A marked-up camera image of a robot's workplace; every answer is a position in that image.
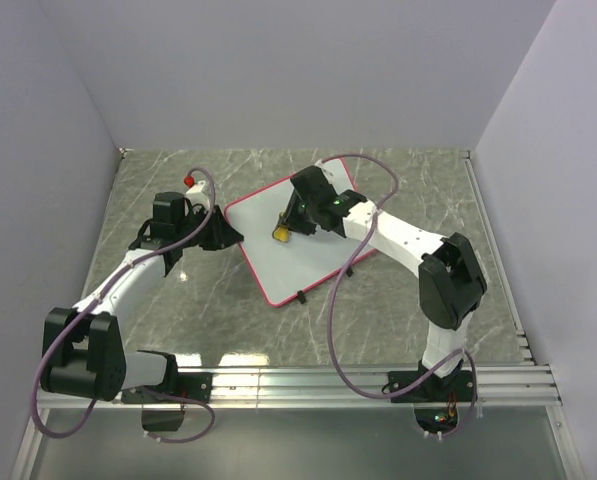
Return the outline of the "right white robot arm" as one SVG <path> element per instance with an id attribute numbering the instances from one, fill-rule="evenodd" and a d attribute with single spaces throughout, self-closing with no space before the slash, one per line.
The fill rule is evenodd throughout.
<path id="1" fill-rule="evenodd" d="M 337 191 L 322 164 L 290 177 L 293 192 L 279 225 L 312 235 L 321 229 L 359 245 L 340 268 L 341 281 L 365 247 L 396 261 L 418 281 L 419 305 L 429 322 L 420 360 L 419 386 L 433 400 L 444 398 L 462 366 L 466 333 L 473 312 L 487 291 L 474 248 L 464 235 L 425 231 L 383 210 L 355 190 Z"/>

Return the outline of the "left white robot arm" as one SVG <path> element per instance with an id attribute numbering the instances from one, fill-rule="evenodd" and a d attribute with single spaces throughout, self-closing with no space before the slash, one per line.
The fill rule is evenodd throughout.
<path id="1" fill-rule="evenodd" d="M 121 324 L 171 272 L 185 249 L 219 251 L 243 239 L 219 206 L 177 192 L 157 194 L 151 217 L 114 272 L 74 306 L 54 308 L 47 315 L 40 388 L 111 401 L 124 390 L 144 387 L 158 402 L 174 399 L 181 381 L 175 356 L 148 350 L 126 353 Z"/>

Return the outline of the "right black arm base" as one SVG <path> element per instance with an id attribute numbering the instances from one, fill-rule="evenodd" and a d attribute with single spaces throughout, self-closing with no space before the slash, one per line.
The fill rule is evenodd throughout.
<path id="1" fill-rule="evenodd" d="M 417 426 L 438 439 L 459 431 L 476 412 L 478 383 L 471 370 L 458 369 L 448 377 L 431 376 L 412 391 L 391 399 L 410 403 Z"/>

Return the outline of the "yellow bone shaped eraser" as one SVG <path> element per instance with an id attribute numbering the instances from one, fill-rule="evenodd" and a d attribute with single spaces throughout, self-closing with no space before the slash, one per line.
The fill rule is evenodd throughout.
<path id="1" fill-rule="evenodd" d="M 281 243 L 288 243 L 291 231 L 285 226 L 277 226 L 272 232 L 272 238 Z"/>

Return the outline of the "aluminium mounting rail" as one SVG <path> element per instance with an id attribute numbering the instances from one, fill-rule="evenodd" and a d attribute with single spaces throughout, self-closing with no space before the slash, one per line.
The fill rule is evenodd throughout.
<path id="1" fill-rule="evenodd" d="M 389 371 L 415 374 L 413 366 L 359 366 L 347 368 L 347 375 L 359 388 L 379 391 L 388 382 Z M 350 390 L 330 367 L 236 366 L 202 368 L 180 367 L 183 377 L 208 377 L 198 389 L 209 390 L 209 404 L 216 410 L 227 409 L 325 409 L 399 407 L 405 404 L 379 403 Z M 548 366 L 530 362 L 518 365 L 476 367 L 478 400 L 482 407 L 559 407 L 561 395 Z M 89 399 L 40 392 L 39 413 L 48 419 L 51 409 L 84 409 Z M 145 401 L 122 402 L 120 394 L 110 402 L 99 401 L 98 408 L 140 408 Z M 10 479 L 30 479 L 40 436 L 30 421 L 25 431 Z"/>

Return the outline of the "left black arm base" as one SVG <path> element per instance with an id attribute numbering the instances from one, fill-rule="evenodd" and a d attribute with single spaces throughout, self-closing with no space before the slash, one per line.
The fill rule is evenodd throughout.
<path id="1" fill-rule="evenodd" d="M 120 401 L 123 405 L 142 407 L 141 424 L 148 434 L 176 433 L 183 425 L 188 407 L 209 406 L 212 386 L 212 373 L 177 373 L 167 385 L 124 390 Z"/>

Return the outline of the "pink framed whiteboard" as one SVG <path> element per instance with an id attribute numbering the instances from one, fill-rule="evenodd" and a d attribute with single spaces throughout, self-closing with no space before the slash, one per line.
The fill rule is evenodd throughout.
<path id="1" fill-rule="evenodd" d="M 286 243 L 272 231 L 285 210 L 293 186 L 285 176 L 228 204 L 224 217 L 243 235 L 239 244 L 265 301 L 280 307 L 338 274 L 359 245 L 321 229 L 305 236 L 292 233 Z"/>

